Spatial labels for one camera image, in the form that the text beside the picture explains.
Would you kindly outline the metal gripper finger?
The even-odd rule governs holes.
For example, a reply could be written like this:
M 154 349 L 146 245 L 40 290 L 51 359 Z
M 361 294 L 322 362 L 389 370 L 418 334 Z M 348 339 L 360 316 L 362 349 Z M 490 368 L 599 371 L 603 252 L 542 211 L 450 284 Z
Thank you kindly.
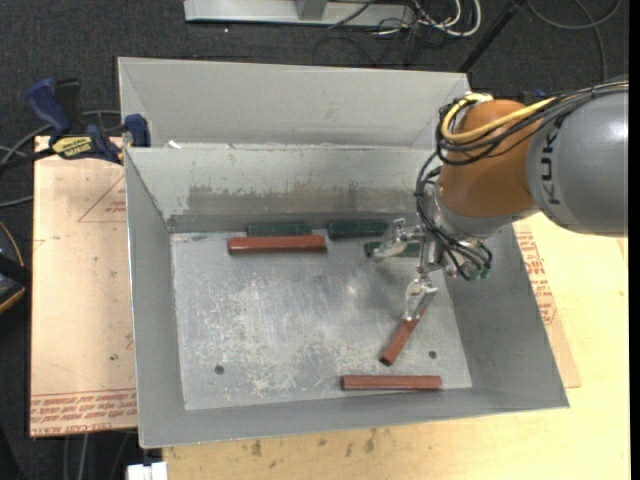
M 408 322 L 421 319 L 438 292 L 439 288 L 433 283 L 430 274 L 418 267 L 414 278 L 405 289 L 401 318 Z
M 423 239 L 424 233 L 420 226 L 407 226 L 404 218 L 394 219 L 379 241 L 365 244 L 365 253 L 372 260 L 417 258 Z

